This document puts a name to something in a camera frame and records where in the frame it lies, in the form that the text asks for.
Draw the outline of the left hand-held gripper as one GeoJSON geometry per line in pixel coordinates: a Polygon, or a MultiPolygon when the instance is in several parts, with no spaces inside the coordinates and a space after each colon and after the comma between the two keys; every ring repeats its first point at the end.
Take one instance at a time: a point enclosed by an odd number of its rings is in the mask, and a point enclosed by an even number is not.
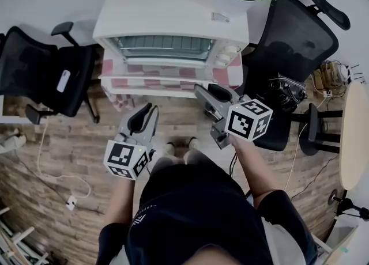
{"type": "Polygon", "coordinates": [[[108,141],[103,164],[112,175],[137,180],[152,160],[155,150],[151,140],[155,135],[159,109],[156,105],[151,107],[152,103],[147,103],[137,108],[129,117],[127,126],[121,124],[115,138],[108,141]]]}

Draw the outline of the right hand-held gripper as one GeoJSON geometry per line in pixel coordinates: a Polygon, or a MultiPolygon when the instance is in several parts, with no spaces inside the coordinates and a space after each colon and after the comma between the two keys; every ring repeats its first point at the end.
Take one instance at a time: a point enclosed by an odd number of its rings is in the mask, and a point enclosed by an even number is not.
{"type": "Polygon", "coordinates": [[[195,84],[194,94],[205,109],[220,116],[210,131],[220,149],[230,144],[230,135],[252,142],[266,134],[273,110],[257,99],[239,101],[233,89],[218,84],[210,84],[208,90],[195,84]]]}

